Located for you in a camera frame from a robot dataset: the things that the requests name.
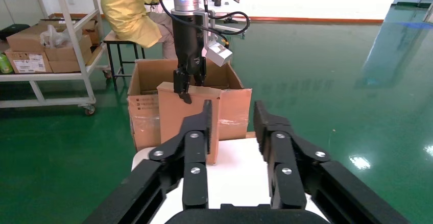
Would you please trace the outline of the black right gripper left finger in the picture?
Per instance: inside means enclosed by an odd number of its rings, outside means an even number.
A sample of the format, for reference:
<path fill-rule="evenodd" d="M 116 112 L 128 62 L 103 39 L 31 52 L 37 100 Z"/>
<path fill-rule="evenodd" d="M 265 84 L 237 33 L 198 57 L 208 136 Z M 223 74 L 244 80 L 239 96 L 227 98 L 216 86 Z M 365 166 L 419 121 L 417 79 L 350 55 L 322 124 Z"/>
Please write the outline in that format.
<path fill-rule="evenodd" d="M 191 223 L 208 209 L 206 158 L 210 153 L 212 101 L 185 117 L 179 133 L 152 149 L 84 223 L 150 223 L 166 195 L 183 183 L 183 210 L 167 223 Z"/>

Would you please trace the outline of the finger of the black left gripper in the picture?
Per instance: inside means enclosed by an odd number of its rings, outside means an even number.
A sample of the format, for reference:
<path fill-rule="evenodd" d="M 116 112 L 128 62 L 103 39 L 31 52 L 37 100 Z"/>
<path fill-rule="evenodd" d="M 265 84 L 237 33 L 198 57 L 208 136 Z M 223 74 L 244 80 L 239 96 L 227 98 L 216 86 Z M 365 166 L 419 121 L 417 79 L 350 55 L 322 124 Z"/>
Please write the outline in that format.
<path fill-rule="evenodd" d="M 190 75 L 184 67 L 180 67 L 173 71 L 173 77 L 174 93 L 178 94 L 186 104 L 191 104 L 191 97 L 188 93 Z"/>
<path fill-rule="evenodd" d="M 198 68 L 199 70 L 194 74 L 195 86 L 203 86 L 207 76 L 206 58 L 200 57 Z"/>

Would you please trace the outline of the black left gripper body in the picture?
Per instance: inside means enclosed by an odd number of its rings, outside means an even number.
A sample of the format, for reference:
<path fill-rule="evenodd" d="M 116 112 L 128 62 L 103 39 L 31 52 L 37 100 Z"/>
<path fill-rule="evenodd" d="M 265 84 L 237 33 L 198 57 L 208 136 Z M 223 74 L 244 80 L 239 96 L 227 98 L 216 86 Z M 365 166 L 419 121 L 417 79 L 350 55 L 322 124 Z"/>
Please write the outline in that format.
<path fill-rule="evenodd" d="M 172 21 L 175 52 L 178 59 L 176 75 L 206 76 L 206 58 L 202 55 L 204 33 L 203 16 L 175 15 Z"/>

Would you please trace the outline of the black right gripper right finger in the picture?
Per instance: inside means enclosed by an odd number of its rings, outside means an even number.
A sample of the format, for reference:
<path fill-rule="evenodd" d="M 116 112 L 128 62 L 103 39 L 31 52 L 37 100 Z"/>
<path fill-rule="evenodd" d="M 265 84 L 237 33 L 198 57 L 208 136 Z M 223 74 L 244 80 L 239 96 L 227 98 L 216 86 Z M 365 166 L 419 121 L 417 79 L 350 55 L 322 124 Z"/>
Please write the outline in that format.
<path fill-rule="evenodd" d="M 290 121 L 254 103 L 253 127 L 268 165 L 271 208 L 318 207 L 330 223 L 407 223 L 407 219 L 339 161 L 297 135 Z"/>

